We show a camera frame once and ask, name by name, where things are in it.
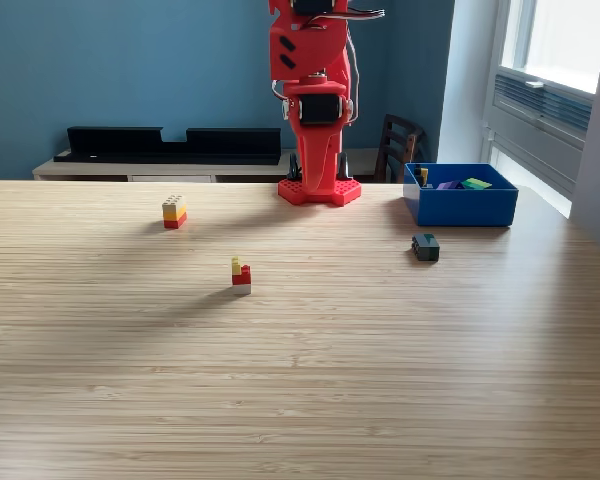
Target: blue box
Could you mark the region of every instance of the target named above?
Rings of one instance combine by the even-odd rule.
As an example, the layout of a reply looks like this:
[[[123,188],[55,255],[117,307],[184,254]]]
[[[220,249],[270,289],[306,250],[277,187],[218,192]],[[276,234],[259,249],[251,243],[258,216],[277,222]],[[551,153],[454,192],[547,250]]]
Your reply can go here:
[[[421,163],[429,169],[428,183],[433,189],[421,188],[407,164],[404,198],[416,223],[440,227],[508,227],[513,223],[518,189],[486,163]],[[486,190],[436,190],[438,185],[454,180],[477,178],[491,183]]]

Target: blue wall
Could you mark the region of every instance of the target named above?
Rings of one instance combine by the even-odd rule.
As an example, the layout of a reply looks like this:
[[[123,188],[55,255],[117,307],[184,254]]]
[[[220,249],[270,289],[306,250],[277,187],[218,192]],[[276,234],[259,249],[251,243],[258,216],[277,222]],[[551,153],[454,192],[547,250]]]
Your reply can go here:
[[[422,126],[437,157],[454,0],[397,0],[387,113]]]
[[[31,178],[72,125],[164,126],[165,140],[187,127],[281,127],[293,147],[269,90],[267,4],[0,0],[0,178]],[[353,4],[392,10],[394,0]],[[349,148],[378,144],[390,24],[351,27],[363,113],[346,131]]]

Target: wire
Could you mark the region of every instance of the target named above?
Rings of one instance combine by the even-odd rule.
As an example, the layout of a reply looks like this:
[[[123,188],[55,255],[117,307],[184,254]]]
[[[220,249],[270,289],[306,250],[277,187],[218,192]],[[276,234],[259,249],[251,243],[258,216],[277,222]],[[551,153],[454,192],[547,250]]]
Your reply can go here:
[[[353,39],[351,38],[351,31],[347,28],[347,43],[349,44],[349,48],[351,49],[351,59],[353,63],[353,70],[356,73],[356,100],[355,100],[355,115],[347,122],[347,125],[353,125],[353,123],[360,116],[360,70],[358,70],[358,57],[356,55],[356,47],[353,44]]]
[[[273,92],[273,94],[280,100],[285,101],[285,100],[289,100],[287,97],[285,97],[284,95],[278,93],[278,91],[276,90],[276,85],[278,85],[278,81],[274,80],[273,82],[271,82],[271,91]]]
[[[385,16],[384,10],[356,10],[349,9],[348,12],[342,13],[321,13],[320,15],[316,15],[311,18],[306,24],[305,27],[313,27],[313,22],[318,20],[319,18],[328,18],[328,19],[338,19],[338,20],[375,20],[376,18],[382,18]]]

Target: red robot arm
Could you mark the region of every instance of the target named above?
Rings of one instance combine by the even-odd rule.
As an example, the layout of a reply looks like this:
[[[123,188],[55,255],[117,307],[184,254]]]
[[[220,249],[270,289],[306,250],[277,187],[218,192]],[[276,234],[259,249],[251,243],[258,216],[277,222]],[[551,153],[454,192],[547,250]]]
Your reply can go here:
[[[348,178],[342,130],[351,124],[351,66],[348,20],[384,16],[384,11],[349,9],[349,0],[269,0],[280,12],[270,32],[271,79],[285,118],[297,137],[287,180],[278,186],[289,202],[334,203],[358,198],[362,187]],[[284,81],[283,93],[276,92]]]

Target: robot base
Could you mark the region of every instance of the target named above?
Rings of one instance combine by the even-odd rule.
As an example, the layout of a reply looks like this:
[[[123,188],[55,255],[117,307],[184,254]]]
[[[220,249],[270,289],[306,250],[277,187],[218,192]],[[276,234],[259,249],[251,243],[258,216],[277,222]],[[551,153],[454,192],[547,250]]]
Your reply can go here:
[[[327,195],[311,195],[302,190],[302,182],[283,180],[278,184],[278,195],[292,205],[305,203],[333,203],[337,207],[344,207],[362,195],[362,185],[355,180],[336,181],[333,193]]]

